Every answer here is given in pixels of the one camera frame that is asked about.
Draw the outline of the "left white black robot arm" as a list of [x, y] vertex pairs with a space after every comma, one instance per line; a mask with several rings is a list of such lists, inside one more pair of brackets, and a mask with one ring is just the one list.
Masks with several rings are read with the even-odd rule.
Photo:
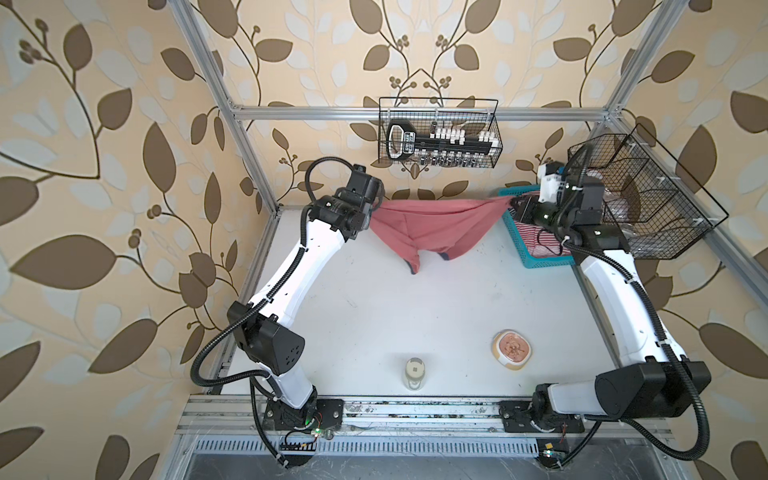
[[[228, 311], [228, 326], [203, 347], [193, 360], [190, 376], [200, 387], [212, 388], [248, 380], [254, 392], [271, 402], [276, 423], [287, 430], [305, 430], [321, 424], [317, 390], [299, 365], [305, 340], [293, 331], [296, 314], [311, 286], [328, 261], [350, 240], [368, 229], [372, 213], [382, 204], [381, 180], [365, 166], [344, 159], [338, 162], [350, 176], [332, 195], [317, 197], [311, 185], [320, 158], [305, 171], [303, 186], [309, 202], [299, 217], [299, 239], [272, 278], [245, 303]], [[220, 378], [205, 378], [201, 366], [214, 348], [234, 337], [253, 370]]]

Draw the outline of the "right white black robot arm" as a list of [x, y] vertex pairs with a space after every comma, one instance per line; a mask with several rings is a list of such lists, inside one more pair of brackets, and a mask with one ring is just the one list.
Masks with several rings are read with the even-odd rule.
[[[708, 415], [701, 398], [711, 381], [702, 361], [692, 361], [674, 340], [645, 290], [627, 238], [605, 218], [604, 187], [565, 184], [554, 194], [534, 186], [501, 190], [517, 221], [543, 228], [569, 250], [590, 281], [616, 338], [617, 368], [592, 380], [536, 386], [527, 408], [501, 405], [505, 427], [512, 431], [559, 432], [571, 422], [592, 422], [590, 441], [605, 423], [635, 429], [665, 455], [682, 461], [700, 459], [711, 442]], [[694, 444], [674, 449], [641, 425], [643, 419], [674, 418], [694, 413]]]

